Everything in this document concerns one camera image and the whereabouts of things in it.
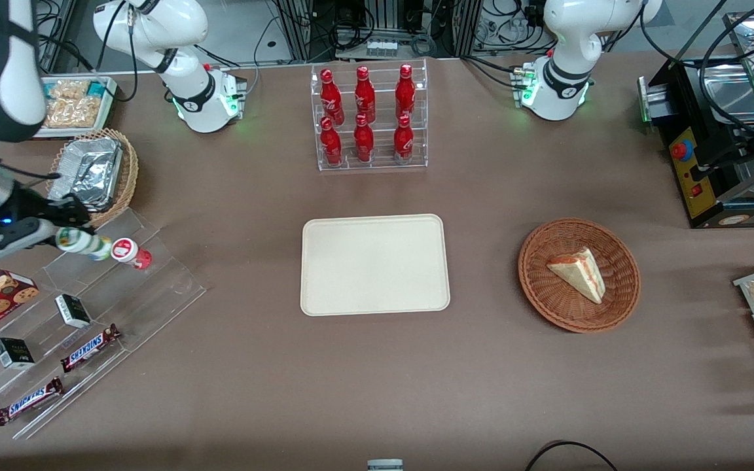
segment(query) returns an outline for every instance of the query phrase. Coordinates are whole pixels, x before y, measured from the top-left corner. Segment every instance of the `red button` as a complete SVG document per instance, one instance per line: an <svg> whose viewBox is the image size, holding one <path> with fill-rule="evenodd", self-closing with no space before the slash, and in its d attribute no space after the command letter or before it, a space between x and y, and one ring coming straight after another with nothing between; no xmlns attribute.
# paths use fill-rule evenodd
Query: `red button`
<svg viewBox="0 0 754 471"><path fill-rule="evenodd" d="M688 154L688 151L688 146L684 143L673 144L673 147L671 147L671 157L681 160Z"/></svg>

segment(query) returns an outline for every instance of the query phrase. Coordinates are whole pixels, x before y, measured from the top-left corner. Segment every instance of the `foil container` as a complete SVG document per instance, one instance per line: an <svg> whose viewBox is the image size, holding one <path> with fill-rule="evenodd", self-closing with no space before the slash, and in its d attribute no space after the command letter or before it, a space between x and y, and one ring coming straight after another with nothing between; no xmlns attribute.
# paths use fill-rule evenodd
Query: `foil container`
<svg viewBox="0 0 754 471"><path fill-rule="evenodd" d="M51 184L48 198L60 200L72 193L90 212L107 211L113 206L123 153L122 143L111 137L66 144L57 167L60 178Z"/></svg>

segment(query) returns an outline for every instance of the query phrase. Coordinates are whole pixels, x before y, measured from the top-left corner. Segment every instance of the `sandwich slice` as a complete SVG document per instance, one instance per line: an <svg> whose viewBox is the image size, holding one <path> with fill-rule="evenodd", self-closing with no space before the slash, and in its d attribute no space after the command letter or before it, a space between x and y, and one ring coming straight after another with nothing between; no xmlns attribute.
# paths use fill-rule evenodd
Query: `sandwich slice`
<svg viewBox="0 0 754 471"><path fill-rule="evenodd" d="M595 256L592 251L584 247L583 250L573 254L562 254L548 261L548 270L551 270L563 281L569 283L574 289L586 296L595 304L601 304L601 297L607 289Z"/></svg>

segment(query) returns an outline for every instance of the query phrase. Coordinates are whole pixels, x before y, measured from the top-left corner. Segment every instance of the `table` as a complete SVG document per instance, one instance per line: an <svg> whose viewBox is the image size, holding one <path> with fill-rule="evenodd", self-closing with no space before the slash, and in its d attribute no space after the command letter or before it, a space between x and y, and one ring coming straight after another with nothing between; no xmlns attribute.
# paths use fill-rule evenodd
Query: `table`
<svg viewBox="0 0 754 471"><path fill-rule="evenodd" d="M520 469L554 439L620 469L754 468L754 325L730 283L754 272L754 229L688 229L638 118L636 78L661 63L608 54L577 114L544 122L459 60L430 60L429 169L368 175L317 172L309 67L263 69L245 119L212 135L141 77L114 118L141 161L132 207L210 290L34 438L0 438L0 469ZM59 147L0 156L43 170ZM445 311L299 310L306 221L417 213L445 224ZM614 331L566 333L518 287L520 244L559 217L603 224L637 258L641 301ZM596 462L551 454L546 468Z"/></svg>

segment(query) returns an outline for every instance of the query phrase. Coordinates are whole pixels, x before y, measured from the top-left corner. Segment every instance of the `red bottle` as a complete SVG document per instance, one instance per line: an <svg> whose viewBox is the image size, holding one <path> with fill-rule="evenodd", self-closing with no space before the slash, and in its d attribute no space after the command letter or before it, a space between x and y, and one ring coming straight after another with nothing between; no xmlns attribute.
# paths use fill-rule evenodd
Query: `red bottle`
<svg viewBox="0 0 754 471"><path fill-rule="evenodd" d="M395 89L395 99L397 119L404 114L412 116L412 111L415 111L415 82L412 81L412 66L409 63L401 65L401 79Z"/></svg>
<svg viewBox="0 0 754 471"><path fill-rule="evenodd" d="M374 156L374 131L368 125L365 113L357 115L357 128L353 131L353 140L357 143L357 158L362 163L371 162Z"/></svg>
<svg viewBox="0 0 754 471"><path fill-rule="evenodd" d="M357 101L357 113L365 113L368 122L377 119L377 101L374 98L374 86L368 79L368 67L357 67L357 88L353 91Z"/></svg>
<svg viewBox="0 0 754 471"><path fill-rule="evenodd" d="M412 158L412 140L415 135L409 128L409 115L404 114L398 121L398 128L395 129L395 161L398 164L406 165Z"/></svg>
<svg viewBox="0 0 754 471"><path fill-rule="evenodd" d="M338 167L342 165L342 141L339 139L338 132L333 129L333 122L327 116L322 116L322 133L319 139L322 141L322 147L327 159L327 165Z"/></svg>
<svg viewBox="0 0 754 471"><path fill-rule="evenodd" d="M325 116L333 120L333 126L341 126L345 122L345 113L342 111L342 94L333 83L333 73L330 69L322 69L319 76L322 78L322 107Z"/></svg>

